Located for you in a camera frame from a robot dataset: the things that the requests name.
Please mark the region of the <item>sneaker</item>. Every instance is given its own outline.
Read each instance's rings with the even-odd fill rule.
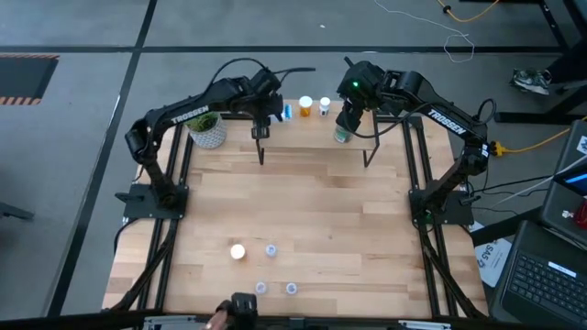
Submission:
[[[543,73],[536,70],[514,70],[510,84],[522,91],[548,95],[548,81]]]

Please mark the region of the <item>white bottle cap on table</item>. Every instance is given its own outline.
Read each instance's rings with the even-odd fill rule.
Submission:
[[[266,248],[265,248],[265,253],[267,253],[267,255],[269,257],[275,257],[275,255],[277,254],[277,247],[274,246],[273,244],[269,244]]]
[[[255,285],[255,292],[257,294],[263,294],[267,292],[267,285],[263,282],[257,283],[257,285]]]
[[[296,294],[297,293],[297,285],[295,283],[287,283],[285,286],[285,290],[288,294]]]
[[[234,260],[239,260],[245,257],[245,247],[240,244],[235,244],[230,248],[230,257]]]

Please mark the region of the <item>white cable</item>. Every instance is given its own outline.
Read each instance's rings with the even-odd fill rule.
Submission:
[[[438,27],[441,27],[441,28],[445,28],[445,29],[447,29],[448,31],[455,32],[455,33],[458,33],[458,34],[455,34],[455,35],[450,35],[450,36],[448,36],[448,37],[447,37],[447,40],[444,42],[444,51],[447,53],[447,55],[449,55],[449,59],[450,59],[450,61],[452,61],[453,63],[463,63],[463,62],[470,61],[470,60],[472,60],[472,59],[473,59],[473,56],[475,55],[475,44],[473,44],[473,43],[472,43],[472,42],[471,42],[471,41],[470,41],[470,40],[467,38],[467,37],[469,36],[469,34],[463,34],[462,32],[458,31],[457,29],[454,29],[454,28],[451,28],[451,27],[447,27],[447,26],[443,26],[443,25],[442,25],[442,24],[440,24],[440,23],[433,22],[433,21],[431,21],[431,20],[429,20],[429,19],[425,19],[425,18],[422,18],[422,17],[417,17],[417,16],[414,16],[414,15],[411,15],[411,14],[405,13],[405,12],[403,12],[403,11],[399,11],[399,10],[389,10],[389,9],[387,9],[387,8],[386,8],[384,5],[380,4],[380,3],[379,3],[377,0],[373,0],[373,1],[375,2],[375,4],[377,4],[377,6],[381,7],[383,10],[385,10],[385,11],[386,11],[386,12],[388,12],[389,14],[402,14],[402,15],[406,15],[407,17],[411,17],[411,18],[413,18],[413,19],[417,19],[417,20],[424,21],[424,22],[427,22],[427,23],[430,23],[430,24],[434,24],[435,26],[438,26]],[[451,39],[451,38],[455,38],[455,37],[456,37],[456,38],[463,38],[463,39],[465,39],[465,41],[467,41],[467,42],[468,42],[468,43],[471,45],[471,56],[470,56],[468,59],[466,59],[466,60],[454,60],[454,59],[452,58],[452,55],[450,55],[450,52],[447,50],[447,45],[449,44],[449,42],[450,42],[450,39]]]
[[[576,160],[576,161],[574,161],[574,162],[573,162],[571,165],[569,165],[569,166],[567,166],[566,168],[564,168],[564,169],[560,170],[560,171],[559,171],[557,174],[561,174],[562,172],[564,172],[564,171],[567,171],[567,170],[571,169],[572,167],[574,167],[575,165],[579,164],[579,163],[580,163],[580,162],[582,162],[583,160],[587,160],[587,155],[585,155],[585,156],[581,157],[580,159],[577,159],[577,160]],[[490,206],[489,208],[490,208],[490,209],[493,209],[495,206],[497,206],[497,205],[499,205],[499,204],[501,204],[501,203],[504,203],[504,202],[506,202],[506,201],[509,201],[509,200],[511,200],[512,198],[514,198],[514,197],[516,197],[516,196],[519,196],[519,195],[520,195],[520,194],[522,194],[522,193],[525,193],[525,192],[531,191],[531,190],[533,190],[534,188],[537,188],[538,186],[540,186],[540,185],[542,185],[542,184],[544,184],[544,183],[546,183],[546,182],[549,182],[549,181],[551,181],[553,178],[554,178],[554,175],[553,175],[553,176],[551,176],[551,177],[549,177],[549,178],[546,178],[545,180],[543,180],[543,181],[541,181],[541,182],[539,182],[539,183],[537,183],[537,184],[535,184],[535,185],[533,185],[533,186],[532,186],[532,187],[530,187],[530,188],[526,188],[526,189],[524,189],[524,190],[523,190],[523,191],[521,191],[521,192],[516,192],[515,194],[513,194],[513,195],[511,195],[511,196],[509,196],[509,197],[503,198],[503,200],[501,200],[501,201],[499,201],[499,202],[497,202],[497,203],[493,204],[493,205],[492,205],[492,206]]]

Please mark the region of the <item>wooden tabletop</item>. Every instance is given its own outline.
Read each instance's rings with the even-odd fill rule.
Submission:
[[[331,113],[328,119],[335,117]],[[210,314],[233,292],[254,292],[264,281],[269,289],[259,296],[261,315],[430,317],[422,252],[410,223],[400,127],[382,136],[365,169],[356,150],[322,148],[268,148],[261,166],[251,123],[227,123],[227,141],[220,148],[195,148],[191,157],[188,208],[179,225],[165,311]],[[273,137],[278,125],[271,126]],[[424,125],[432,171],[439,178],[453,163],[448,134],[425,118]],[[175,173],[186,139],[184,130]],[[171,140],[172,131],[159,153],[162,167]],[[421,166],[419,172],[423,185]],[[143,270],[152,228],[152,220],[140,220],[122,234],[104,307],[117,303]],[[458,226],[443,228],[451,273],[486,313],[470,237]],[[247,250],[240,261],[229,254],[237,243]],[[265,255],[268,244],[277,247],[275,258]],[[151,284],[149,306],[158,278]],[[286,293],[288,282],[297,284],[296,295]],[[441,283],[437,275],[446,314]]]
[[[348,143],[337,142],[334,130],[338,114],[342,111],[342,102],[332,102],[327,116],[320,116],[320,102],[314,101],[310,116],[300,115],[300,106],[297,100],[284,100],[292,106],[293,118],[290,121],[274,123],[270,126],[269,138],[260,141],[264,148],[304,148],[304,149],[375,149],[374,138],[352,137]],[[371,136],[374,133],[372,112],[365,112],[360,119],[357,133]]]

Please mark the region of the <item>floor mat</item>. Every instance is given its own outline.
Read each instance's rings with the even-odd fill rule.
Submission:
[[[0,105],[38,105],[59,55],[0,54]]]

